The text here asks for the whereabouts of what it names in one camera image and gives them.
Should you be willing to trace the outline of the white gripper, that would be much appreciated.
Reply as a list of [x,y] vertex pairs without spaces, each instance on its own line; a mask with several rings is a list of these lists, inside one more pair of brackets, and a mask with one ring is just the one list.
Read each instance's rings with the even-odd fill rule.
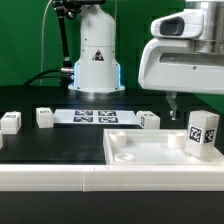
[[138,82],[143,89],[167,92],[170,116],[176,119],[176,92],[224,95],[224,55],[194,51],[191,40],[154,38],[145,46]]

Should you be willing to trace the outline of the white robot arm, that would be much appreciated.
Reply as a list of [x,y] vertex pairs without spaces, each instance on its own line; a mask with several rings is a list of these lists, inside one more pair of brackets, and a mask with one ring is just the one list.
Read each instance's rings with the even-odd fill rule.
[[[177,116],[179,92],[224,95],[224,0],[185,0],[185,9],[151,23],[138,83],[167,93]],[[81,52],[69,88],[88,98],[122,91],[115,59],[115,21],[88,3],[81,13]]]

